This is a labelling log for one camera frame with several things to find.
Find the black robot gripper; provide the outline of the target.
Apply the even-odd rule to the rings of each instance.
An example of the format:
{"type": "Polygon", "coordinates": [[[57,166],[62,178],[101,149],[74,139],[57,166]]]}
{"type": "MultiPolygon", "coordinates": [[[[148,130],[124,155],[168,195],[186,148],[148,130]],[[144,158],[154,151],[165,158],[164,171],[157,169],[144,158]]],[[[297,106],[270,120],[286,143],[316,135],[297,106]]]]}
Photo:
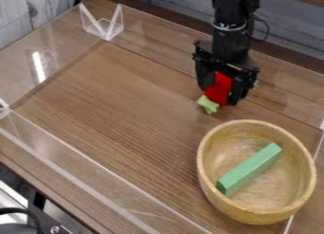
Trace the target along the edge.
{"type": "Polygon", "coordinates": [[[213,50],[210,41],[197,40],[194,43],[192,59],[194,61],[194,72],[197,85],[205,91],[213,85],[214,74],[222,73],[233,79],[228,104],[236,105],[254,88],[260,67],[249,57],[248,51],[226,51],[221,48],[213,50]]]}

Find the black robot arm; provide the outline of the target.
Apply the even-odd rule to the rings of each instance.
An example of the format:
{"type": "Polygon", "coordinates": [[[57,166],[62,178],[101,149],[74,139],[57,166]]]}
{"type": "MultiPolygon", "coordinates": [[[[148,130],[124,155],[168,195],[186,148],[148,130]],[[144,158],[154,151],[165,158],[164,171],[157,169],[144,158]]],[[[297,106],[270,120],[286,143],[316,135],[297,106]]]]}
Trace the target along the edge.
{"type": "Polygon", "coordinates": [[[212,0],[212,39],[196,40],[196,80],[208,100],[236,105],[254,88],[260,66],[249,56],[261,0],[212,0]]]}

